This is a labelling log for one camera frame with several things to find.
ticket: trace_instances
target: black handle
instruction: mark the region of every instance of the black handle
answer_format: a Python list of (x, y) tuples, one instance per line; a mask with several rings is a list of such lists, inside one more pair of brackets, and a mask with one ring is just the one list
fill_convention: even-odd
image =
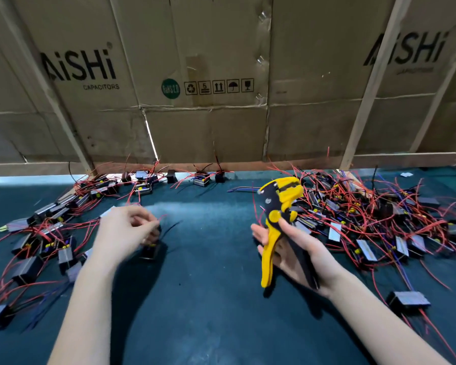
[(300, 265), (302, 266), (302, 271), (304, 271), (304, 275), (306, 276), (309, 286), (312, 289), (319, 289), (319, 277), (317, 276), (316, 269), (314, 269), (314, 265), (311, 262), (309, 253), (292, 239), (287, 238), (287, 240), (289, 241), (289, 245), (291, 246), (297, 259), (299, 260)]

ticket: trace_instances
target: wire stripper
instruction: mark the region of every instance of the wire stripper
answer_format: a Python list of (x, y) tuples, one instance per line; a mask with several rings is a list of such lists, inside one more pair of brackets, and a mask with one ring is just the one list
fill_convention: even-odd
[[(257, 193), (265, 198), (265, 224), (268, 227), (268, 243), (263, 247), (261, 257), (261, 286), (266, 288), (272, 282), (273, 263), (272, 258), (275, 246), (280, 237), (283, 236), (279, 225), (279, 219), (283, 217), (288, 223), (292, 223), (297, 218), (297, 211), (289, 211), (289, 207), (304, 192), (299, 179), (296, 177), (284, 177), (275, 179), (262, 186)], [(294, 241), (289, 240), (289, 244), (294, 250), (306, 275), (309, 285), (313, 289), (319, 288), (319, 283), (307, 251), (299, 247)]]

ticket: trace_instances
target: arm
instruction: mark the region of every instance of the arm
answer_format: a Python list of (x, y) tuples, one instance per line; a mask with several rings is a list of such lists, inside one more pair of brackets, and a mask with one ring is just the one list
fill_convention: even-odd
[(141, 206), (117, 207), (100, 222), (93, 253), (74, 284), (49, 365), (110, 363), (111, 291), (118, 265), (158, 239), (159, 222)]
[[(316, 238), (281, 219), (284, 233), (309, 252), (319, 275), (317, 293), (328, 298), (381, 365), (449, 364), (429, 344), (378, 300), (360, 280), (344, 269)], [(268, 230), (252, 224), (253, 236), (268, 242)], [(258, 246), (260, 254), (263, 247)], [(296, 282), (309, 288), (304, 272), (287, 240), (276, 246), (274, 264)]]

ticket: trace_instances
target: workbench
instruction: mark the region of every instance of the workbench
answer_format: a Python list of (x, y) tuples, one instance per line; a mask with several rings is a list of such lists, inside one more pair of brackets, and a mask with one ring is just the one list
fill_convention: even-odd
[[(398, 179), (403, 187), (415, 185), (423, 177), (424, 195), (456, 197), (454, 170), (410, 171), (413, 177)], [(379, 171), (392, 181), (400, 173)], [(279, 271), (275, 273), (271, 294), (263, 294), (260, 257), (250, 231), (250, 224), (255, 222), (252, 194), (226, 191), (241, 185), (260, 187), (278, 175), (240, 172), (231, 177), (235, 179), (206, 188), (190, 181), (177, 189), (158, 184), (152, 195), (142, 197), (143, 206), (156, 216), (164, 215), (161, 220), (164, 247), (155, 262), (132, 258), (120, 267), (115, 277), (112, 363), (373, 363), (339, 313), (317, 294), (293, 284)], [(54, 201), (72, 183), (69, 177), (63, 184), (24, 186), (21, 181), (0, 184), (0, 226), (29, 216)], [(106, 197), (94, 210), (75, 221), (95, 218), (112, 205), (122, 205), (124, 200)], [(75, 235), (82, 240), (84, 230)], [(0, 242), (0, 276), (18, 238), (16, 235)], [(335, 257), (356, 272), (345, 255)], [(417, 260), (410, 260), (407, 274), (414, 288), (431, 302), (428, 315), (456, 352), (456, 259), (429, 256), (426, 264), (452, 291), (439, 285)], [(371, 276), (356, 274), (374, 292)], [(405, 290), (393, 267), (380, 268), (375, 276), (384, 297), (393, 289)], [(61, 279), (64, 278), (53, 261), (39, 281)], [(30, 295), (45, 289), (31, 288)], [(24, 331), (30, 312), (23, 312), (0, 331), (0, 364), (46, 363), (70, 295), (71, 289), (58, 299), (35, 329)], [(444, 345), (438, 341), (432, 344), (451, 359)]]

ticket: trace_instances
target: forearm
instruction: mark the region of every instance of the forearm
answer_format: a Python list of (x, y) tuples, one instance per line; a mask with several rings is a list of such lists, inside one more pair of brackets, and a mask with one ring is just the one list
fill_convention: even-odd
[(88, 260), (74, 284), (49, 365), (110, 362), (111, 291), (114, 270)]
[(330, 300), (378, 364), (448, 364), (356, 276), (345, 275)]

